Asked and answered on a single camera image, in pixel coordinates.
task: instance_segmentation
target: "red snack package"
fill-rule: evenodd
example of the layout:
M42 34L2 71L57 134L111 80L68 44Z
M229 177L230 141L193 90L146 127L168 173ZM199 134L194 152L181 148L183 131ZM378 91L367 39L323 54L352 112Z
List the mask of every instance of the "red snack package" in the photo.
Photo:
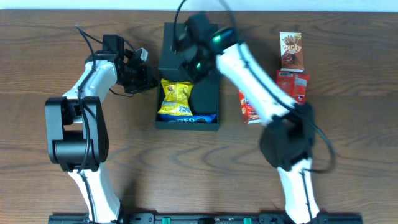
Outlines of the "red snack package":
M250 104L248 98L243 95L241 90L239 90L239 100L241 102L243 121L247 124L261 122L259 114L254 109L253 105Z
M309 75L276 71L276 84L298 103L304 104Z

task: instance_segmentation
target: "yellow snack bag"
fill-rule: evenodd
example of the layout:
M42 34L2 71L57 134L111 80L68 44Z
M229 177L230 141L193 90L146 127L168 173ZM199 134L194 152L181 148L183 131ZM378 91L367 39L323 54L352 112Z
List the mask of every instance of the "yellow snack bag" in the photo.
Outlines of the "yellow snack bag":
M157 113L174 116L192 116L188 104L189 95L193 87L190 82L171 82L163 78L162 87L165 97Z

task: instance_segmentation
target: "blue snack package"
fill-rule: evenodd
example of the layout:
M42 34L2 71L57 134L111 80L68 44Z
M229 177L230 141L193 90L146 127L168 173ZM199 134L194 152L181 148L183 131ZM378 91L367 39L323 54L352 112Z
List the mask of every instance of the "blue snack package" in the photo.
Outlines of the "blue snack package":
M210 115L193 115L193 116L174 116L169 114L161 114L160 118L166 122L178 123L213 123L216 119L216 114Z

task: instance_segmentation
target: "black box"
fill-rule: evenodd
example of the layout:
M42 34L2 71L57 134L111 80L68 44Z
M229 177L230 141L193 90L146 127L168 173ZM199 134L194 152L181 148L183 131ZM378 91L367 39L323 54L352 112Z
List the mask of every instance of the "black box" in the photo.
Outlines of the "black box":
M218 30L216 24L212 24L215 30ZM184 24L177 24L177 35L184 30ZM162 55L159 62L159 86L157 89L157 111L155 119L155 127L157 129L174 129L174 130L197 130L197 131L217 131L219 124L219 88L220 88L220 73L216 70L211 71L208 76L194 84L191 95L189 97L189 107L192 113L195 114L216 114L217 117L214 123L173 123L165 122L160 119L157 113L160 110L164 100L164 91L161 84L161 79L177 82L188 81L185 71L179 69L184 57L181 54L175 54L171 51L173 42L173 23L166 22L164 24L164 38Z

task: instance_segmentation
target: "wooden table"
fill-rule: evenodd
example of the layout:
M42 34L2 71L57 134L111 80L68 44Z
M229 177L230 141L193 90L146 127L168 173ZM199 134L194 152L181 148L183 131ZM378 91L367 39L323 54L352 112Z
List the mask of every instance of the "wooden table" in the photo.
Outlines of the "wooden table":
M181 13L180 20L191 13ZM117 33L144 47L156 68L163 23L173 18L174 12L160 11L0 11L0 223L46 223L53 213L87 212L76 183L48 158L44 118L46 99L69 90L89 56L74 25L99 38ZM225 12L210 18L229 24ZM303 33L308 101L343 156L332 174L313 175L319 207L359 212L366 223L395 223L398 15L237 12L236 19L270 74L279 66L279 32ZM229 81L221 84L218 132L156 130L155 93L108 95L103 104L106 164L128 212L284 209L278 173L257 145L262 128L243 124ZM325 166L320 138L313 150L314 166Z

